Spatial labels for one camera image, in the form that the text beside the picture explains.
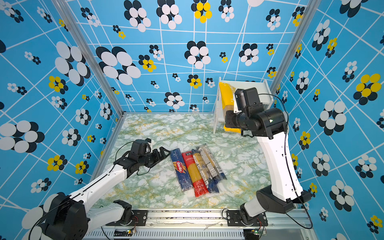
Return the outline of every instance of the black cable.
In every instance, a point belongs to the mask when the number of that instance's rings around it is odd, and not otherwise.
[[[274,96],[275,98],[279,99],[280,102],[281,102],[281,105],[283,106],[283,109],[284,111],[287,113],[287,131],[285,131],[285,137],[284,137],[284,155],[285,155],[285,162],[286,162],[286,165],[287,165],[287,169],[288,169],[288,173],[289,173],[289,176],[291,178],[291,182],[292,182],[292,186],[293,186],[293,190],[295,191],[295,194],[297,196],[297,198],[299,199],[300,203],[304,206],[304,203],[303,201],[299,198],[299,195],[297,194],[296,192],[296,188],[295,188],[295,184],[293,182],[293,179],[292,179],[292,175],[291,175],[291,171],[289,170],[289,165],[288,165],[288,159],[287,159],[287,154],[286,154],[286,141],[287,141],[287,135],[288,135],[288,128],[289,128],[289,114],[287,112],[287,110],[285,109],[285,106],[284,106],[284,103],[283,101],[276,95],[273,95],[273,94],[269,94],[269,93],[260,93],[259,95],[271,95],[271,96]],[[286,214],[288,217],[290,217],[295,223],[297,223],[299,226],[301,226],[302,228],[305,228],[305,229],[312,229],[313,228],[313,222],[312,222],[312,219],[311,219],[311,216],[310,214],[308,213],[307,211],[307,208],[304,206],[304,209],[305,209],[305,212],[307,213],[308,215],[308,218],[310,219],[310,222],[311,222],[311,227],[304,227],[303,225],[301,225],[300,223],[296,222],[291,216],[289,216],[288,214]]]
[[[119,152],[119,150],[120,149],[122,149],[125,145],[127,145],[128,143],[126,143],[126,144],[124,144],[123,146],[121,146],[118,150],[117,150],[117,152],[116,152],[116,155],[115,155],[115,161],[116,161],[116,159],[117,159],[117,157],[118,157],[118,152]]]
[[[102,226],[100,226],[100,227],[101,227],[101,230],[103,231],[104,235],[108,238],[108,240],[110,240],[109,237],[105,234],[103,227]]]
[[[223,216],[223,212],[224,212],[224,210],[228,210],[229,211],[229,209],[223,209],[222,211],[221,211],[221,217],[223,218],[223,219],[225,219],[225,220],[229,220],[228,219],[228,214],[227,214],[227,218],[225,218],[224,216]]]
[[[52,209],[49,210],[46,214],[44,214],[43,216],[41,216],[41,218],[39,218],[39,220],[37,220],[37,221],[35,222],[35,224],[34,224],[34,225],[32,226],[32,228],[31,228],[31,230],[29,231],[29,234],[28,234],[28,240],[31,240],[31,233],[32,233],[33,228],[36,226],[36,224],[37,224],[41,219],[43,219],[43,217],[45,217],[48,213],[52,212],[52,211],[55,210],[56,208],[61,207],[61,206],[63,206],[64,204],[68,203],[71,199],[68,199],[68,201],[65,201],[64,203],[59,204],[57,207],[52,208]]]
[[[147,174],[147,173],[149,173],[149,170],[148,170],[148,172],[146,172],[146,173],[143,173],[143,174],[139,174],[139,170],[136,172],[136,175],[137,176],[141,176],[141,175],[144,175],[144,174]]]
[[[264,228],[265,228],[265,226],[264,226],[264,224],[263,224],[263,230],[262,230],[262,233],[259,235],[259,240],[260,240],[260,238],[262,238],[262,236],[263,236]]]
[[[117,150],[117,152],[116,152],[116,155],[115,155],[115,161],[116,161],[116,158],[117,158],[117,154],[118,154],[118,152],[119,152],[119,150],[120,150],[121,148],[119,148],[119,149]],[[88,190],[90,187],[92,187],[93,185],[95,185],[96,183],[98,183],[98,182],[99,182],[101,179],[103,179],[105,176],[107,176],[107,175],[102,176],[99,180],[97,180],[97,181],[94,182],[92,185],[90,185],[89,187],[87,187],[86,189],[84,189],[83,192],[85,192],[85,191]],[[37,220],[37,221],[35,222],[35,224],[32,226],[32,228],[31,228],[31,230],[30,230],[30,232],[29,232],[29,235],[28,235],[28,240],[31,239],[31,233],[32,233],[33,228],[36,226],[36,224],[37,224],[41,219],[43,219],[43,217],[45,217],[48,213],[50,213],[51,211],[55,210],[56,208],[58,208],[58,207],[60,207],[60,206],[62,206],[62,205],[64,205],[64,204],[68,203],[71,199],[69,199],[68,201],[65,201],[65,202],[62,203],[62,204],[59,204],[57,207],[54,207],[53,209],[51,209],[50,211],[48,211],[46,214],[44,214],[41,218],[39,218],[39,220]]]

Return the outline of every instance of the spaghetti package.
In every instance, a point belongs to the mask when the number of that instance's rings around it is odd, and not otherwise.
[[[206,144],[198,146],[197,150],[200,152],[200,155],[203,158],[207,167],[208,167],[207,162],[210,162],[213,165],[213,167],[215,168],[216,172],[219,174],[220,179],[227,179],[223,170],[221,169],[221,167],[217,163],[216,159],[214,158],[213,154],[211,153],[211,151],[209,150],[209,148]]]
[[[207,165],[205,164],[203,158],[201,157],[199,151],[192,149],[192,156],[195,161],[195,164],[197,166],[197,169],[200,172],[200,175],[204,181],[205,186],[207,187],[208,191],[210,193],[213,192],[219,192],[218,188],[216,186],[215,181],[213,180],[211,174],[209,173],[209,170],[207,168]]]
[[[213,166],[213,164],[209,160],[207,154],[204,151],[201,152],[199,149],[197,149],[197,150],[199,151],[200,156],[203,159],[203,162],[205,163],[212,179],[215,181],[215,184],[219,183],[221,178],[220,178],[218,172],[216,171],[215,167]]]
[[[185,165],[187,166],[188,173],[191,177],[193,187],[195,188],[195,196],[199,197],[208,193],[208,189],[205,186],[205,183],[200,175],[200,172],[196,166],[195,160],[193,159],[192,152],[182,153]]]
[[[181,190],[184,192],[186,190],[192,189],[193,185],[191,178],[189,177],[188,170],[183,160],[183,156],[181,155],[180,149],[176,148],[175,150],[171,150],[170,158],[172,160],[173,167],[175,168],[176,176],[179,180]]]

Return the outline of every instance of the red pasta package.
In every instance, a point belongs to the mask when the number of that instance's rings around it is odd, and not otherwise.
[[[195,160],[193,159],[192,152],[182,153],[185,165],[187,166],[188,173],[191,177],[193,187],[195,188],[195,196],[199,197],[208,193],[208,189],[205,186],[203,178],[200,175],[200,172],[196,166]]]

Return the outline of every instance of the blue wallpaper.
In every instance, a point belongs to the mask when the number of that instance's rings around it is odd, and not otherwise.
[[[322,0],[277,91],[320,240],[384,239],[383,13]]]
[[[271,83],[308,0],[67,1],[127,112],[211,112],[218,78]]]
[[[0,10],[0,239],[17,240],[27,212],[89,183],[118,116],[50,0]]]

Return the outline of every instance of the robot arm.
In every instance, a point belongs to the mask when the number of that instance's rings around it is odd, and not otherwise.
[[[256,136],[266,158],[271,176],[271,185],[260,189],[256,198],[240,207],[240,216],[244,224],[251,225],[259,214],[269,211],[285,214],[294,208],[294,203],[304,203],[311,194],[300,185],[288,147],[287,123],[283,112],[278,108],[264,111],[256,88],[237,89],[234,109],[227,111],[225,126],[252,131]]]
[[[152,150],[152,146],[151,139],[136,140],[131,150],[92,182],[68,196],[64,193],[50,196],[50,200],[44,203],[44,209],[49,209],[43,216],[45,223],[39,225],[43,234],[53,240],[81,240],[86,233],[107,223],[120,221],[129,224],[132,206],[124,201],[117,200],[100,209],[90,208],[116,184],[138,171],[140,166],[152,168],[169,156],[170,152],[165,148]]]

